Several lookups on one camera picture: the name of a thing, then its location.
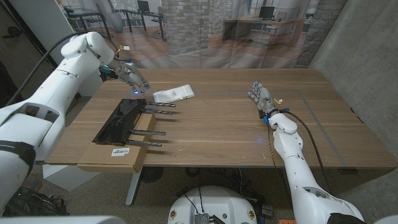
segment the metal rod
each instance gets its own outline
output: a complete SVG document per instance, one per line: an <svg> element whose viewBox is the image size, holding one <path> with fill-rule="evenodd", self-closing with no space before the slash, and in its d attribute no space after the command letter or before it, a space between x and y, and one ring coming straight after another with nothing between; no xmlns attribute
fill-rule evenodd
<svg viewBox="0 0 398 224"><path fill-rule="evenodd" d="M160 113L160 114L173 115L173 112L169 112L169 111L156 111L156 110L150 110L150 109L143 109L142 112L145 112L145 113Z"/></svg>
<svg viewBox="0 0 398 224"><path fill-rule="evenodd" d="M132 146L154 146L154 147L162 147L161 143L155 142L144 142L144 141L136 141L136 140L126 140L126 144Z"/></svg>
<svg viewBox="0 0 398 224"><path fill-rule="evenodd" d="M145 131L145 130L130 130L131 134L142 134L142 135L161 135L165 136L166 132L164 131Z"/></svg>
<svg viewBox="0 0 398 224"><path fill-rule="evenodd" d="M147 102L147 105L175 107L175 105L169 103Z"/></svg>

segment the wooden table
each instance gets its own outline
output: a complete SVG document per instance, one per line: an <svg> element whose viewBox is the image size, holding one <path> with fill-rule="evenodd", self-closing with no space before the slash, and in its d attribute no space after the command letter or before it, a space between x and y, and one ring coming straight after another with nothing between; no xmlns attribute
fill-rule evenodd
<svg viewBox="0 0 398 224"><path fill-rule="evenodd" d="M300 33L303 29L306 17L272 21L272 20L262 20L258 16L246 15L232 19L224 19L223 24L223 40L239 38L248 35L251 31L251 26L248 24L269 24L275 25L277 27L286 26L289 24L294 24L294 31L289 41L289 46L294 46L297 44L300 38Z"/></svg>
<svg viewBox="0 0 398 224"><path fill-rule="evenodd" d="M154 91L191 84L196 98L176 102L167 116L157 114L145 166L273 167L267 126L247 92L254 80L283 98L281 108L299 116L310 128L326 168L389 169L396 161L356 117L317 70L309 69L142 69ZM65 131L49 164L76 165L103 122L122 98L135 97L118 80L104 83ZM304 156L319 167L310 138L298 124ZM277 167L283 161L274 151Z"/></svg>

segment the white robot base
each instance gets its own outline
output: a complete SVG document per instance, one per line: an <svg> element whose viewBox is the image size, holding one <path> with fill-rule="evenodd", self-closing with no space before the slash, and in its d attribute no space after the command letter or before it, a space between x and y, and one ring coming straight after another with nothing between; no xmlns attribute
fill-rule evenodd
<svg viewBox="0 0 398 224"><path fill-rule="evenodd" d="M254 209L244 197L231 189L214 185L192 189L177 199L170 209L167 223L204 224L209 220L220 224L257 223Z"/></svg>

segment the sticker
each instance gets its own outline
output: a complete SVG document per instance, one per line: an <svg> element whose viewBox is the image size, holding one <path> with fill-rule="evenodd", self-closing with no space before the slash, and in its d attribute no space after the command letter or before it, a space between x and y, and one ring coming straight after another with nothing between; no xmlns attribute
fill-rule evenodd
<svg viewBox="0 0 398 224"><path fill-rule="evenodd" d="M125 154L128 154L129 151L130 148L113 149L111 156L124 156Z"/></svg>

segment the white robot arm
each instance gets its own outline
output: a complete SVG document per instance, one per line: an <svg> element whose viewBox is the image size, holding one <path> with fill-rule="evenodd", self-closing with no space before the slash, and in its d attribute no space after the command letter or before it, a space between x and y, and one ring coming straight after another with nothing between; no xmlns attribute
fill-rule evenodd
<svg viewBox="0 0 398 224"><path fill-rule="evenodd" d="M114 59L96 32L72 37L61 54L65 59L30 98L0 109L0 214L34 161L44 161L58 144L67 108L88 75L108 65L134 92L150 88L134 65Z"/></svg>
<svg viewBox="0 0 398 224"><path fill-rule="evenodd" d="M363 221L359 210L351 203L336 198L316 182L302 153L303 140L297 125L272 103L269 90L257 81L249 96L265 112L274 131L274 147L284 161L292 195L294 216L298 224L329 224L332 213L356 217Z"/></svg>

